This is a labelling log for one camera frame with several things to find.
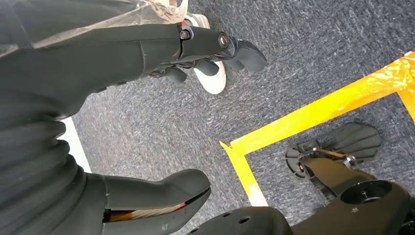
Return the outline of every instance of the mounting hole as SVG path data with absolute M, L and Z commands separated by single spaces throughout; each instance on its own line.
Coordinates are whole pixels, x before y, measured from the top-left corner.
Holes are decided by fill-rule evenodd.
M 250 219 L 250 217 L 249 217 L 249 216 L 248 216 L 248 217 L 245 217 L 245 218 L 241 219 L 241 220 L 239 221 L 239 223 L 240 223 L 240 224 L 246 223 L 249 219 Z
M 199 230 L 199 227 L 193 229 L 192 231 L 190 231 L 190 233 L 192 234 L 192 233 L 196 232 L 197 230 Z
M 340 200 L 347 204 L 366 204 L 376 202 L 392 190 L 392 184 L 387 181 L 366 181 L 346 189 Z

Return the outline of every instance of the gray carpet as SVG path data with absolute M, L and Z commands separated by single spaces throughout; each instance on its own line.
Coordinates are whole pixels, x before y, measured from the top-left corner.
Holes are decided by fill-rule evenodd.
M 148 180 L 204 171 L 212 196 L 178 234 L 247 206 L 219 141 L 229 143 L 413 50 L 414 11 L 413 0 L 190 0 L 190 12 L 263 50 L 267 68 L 227 68 L 220 95 L 206 93 L 193 74 L 184 84 L 148 78 L 91 95 L 74 122 L 92 171 Z M 269 204 L 291 224 L 321 202 L 290 174 L 285 149 L 352 121 L 376 127 L 384 139 L 377 160 L 363 169 L 415 194 L 415 125 L 393 94 L 248 155 Z

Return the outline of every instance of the white sneaker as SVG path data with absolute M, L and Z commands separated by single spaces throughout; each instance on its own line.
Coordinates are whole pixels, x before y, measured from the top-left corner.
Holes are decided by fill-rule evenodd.
M 204 15 L 188 13 L 184 21 L 191 26 L 210 28 L 209 21 Z M 219 94 L 226 86 L 226 72 L 223 62 L 215 62 L 215 64 L 219 67 L 219 71 L 213 76 L 207 76 L 200 70 L 193 69 L 204 89 L 211 94 Z

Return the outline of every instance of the white floor line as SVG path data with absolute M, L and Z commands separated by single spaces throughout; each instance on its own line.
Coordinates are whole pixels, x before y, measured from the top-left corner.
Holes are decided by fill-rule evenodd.
M 75 158 L 76 163 L 78 163 L 78 165 L 80 165 L 85 172 L 91 173 L 90 164 L 85 156 L 84 149 L 82 148 L 82 144 L 79 140 L 72 118 L 69 117 L 62 122 L 66 125 L 66 132 L 58 139 L 66 140 L 69 143 L 69 154 Z

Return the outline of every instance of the screw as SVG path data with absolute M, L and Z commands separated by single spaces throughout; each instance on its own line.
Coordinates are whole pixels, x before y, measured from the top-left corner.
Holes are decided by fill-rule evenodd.
M 366 191 L 362 191 L 360 194 L 362 194 L 365 198 L 368 197 L 367 192 Z
M 219 34 L 219 45 L 222 48 L 227 48 L 229 46 L 229 38 L 226 35 L 226 33 L 222 32 L 222 33 Z
M 187 30 L 180 31 L 180 39 L 186 40 L 190 38 L 190 33 Z
M 301 172 L 304 172 L 304 167 L 300 163 L 299 163 L 299 169 L 300 169 Z

